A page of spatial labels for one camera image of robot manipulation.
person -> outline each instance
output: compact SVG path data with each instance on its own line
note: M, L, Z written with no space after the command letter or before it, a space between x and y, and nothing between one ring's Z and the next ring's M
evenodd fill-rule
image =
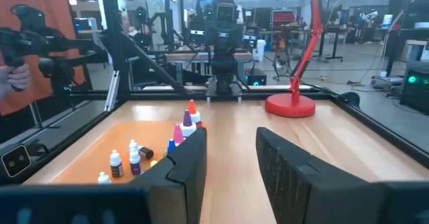
M14 91L12 86L25 90L31 84L32 79L27 64L17 68L0 66L0 101Z

